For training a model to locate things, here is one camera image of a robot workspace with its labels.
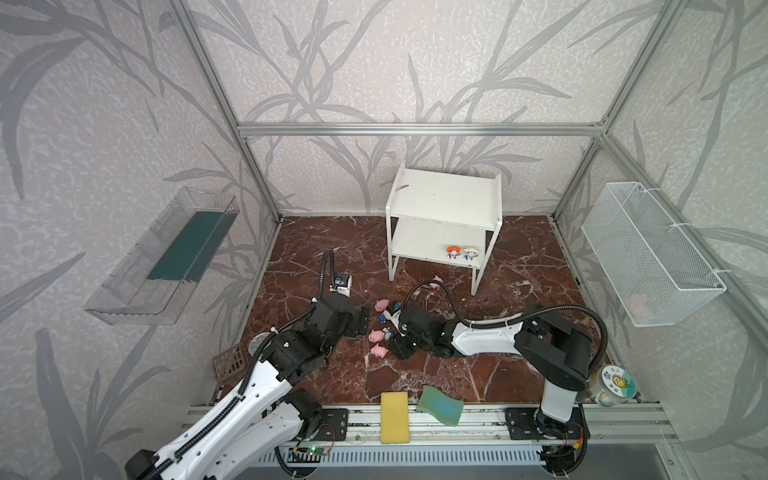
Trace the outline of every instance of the figurine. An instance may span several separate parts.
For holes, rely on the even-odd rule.
[[[461,247],[448,247],[448,258],[455,260],[456,257],[462,254]]]
[[[467,260],[468,262],[471,262],[473,258],[475,258],[480,254],[478,253],[478,249],[476,248],[468,248],[468,249],[465,249],[465,251],[467,252],[467,254],[464,255],[464,260]]]

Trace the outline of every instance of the pink toy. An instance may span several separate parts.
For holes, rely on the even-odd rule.
[[[375,347],[373,347],[373,348],[371,349],[371,353],[372,353],[373,355],[376,355],[376,356],[378,356],[380,359],[384,358],[384,355],[386,355],[386,353],[387,353],[388,351],[389,351],[389,350],[387,350],[387,349],[386,349],[386,348],[384,348],[383,346],[379,346],[379,344],[378,344],[378,343],[376,344],[376,346],[375,346]]]
[[[384,335],[386,335],[381,330],[373,330],[370,335],[368,335],[368,341],[371,343],[381,342],[384,340]]]
[[[373,307],[373,309],[381,313],[386,309],[387,306],[389,306],[389,300],[387,299],[379,300],[378,302],[376,302],[376,305]]]

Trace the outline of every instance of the jar lid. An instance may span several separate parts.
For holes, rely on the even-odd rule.
[[[637,387],[634,384],[632,375],[619,366],[606,365],[603,367],[600,377],[605,388],[616,396],[630,399],[637,393]]]

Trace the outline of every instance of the wall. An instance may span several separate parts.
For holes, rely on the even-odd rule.
[[[0,30],[0,478],[122,478],[210,397],[274,226],[164,2],[3,2]],[[242,210],[181,318],[87,314],[184,185]]]
[[[765,306],[768,2],[689,2],[611,132]],[[559,224],[619,350],[702,479],[764,478],[768,356],[722,300],[674,326],[626,317],[580,225],[608,181],[598,155]]]
[[[190,0],[240,122],[594,122],[663,2]],[[549,213],[585,138],[251,138],[286,214],[380,213],[397,167]]]

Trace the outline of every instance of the round container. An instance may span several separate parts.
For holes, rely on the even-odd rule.
[[[262,332],[256,335],[251,339],[250,342],[248,342],[248,353],[250,353],[251,356],[253,356],[254,353],[256,353],[256,349],[259,348],[259,345],[270,335],[269,332]]]
[[[634,397],[637,387],[629,372],[615,365],[606,365],[589,377],[587,394],[599,406],[610,407]]]

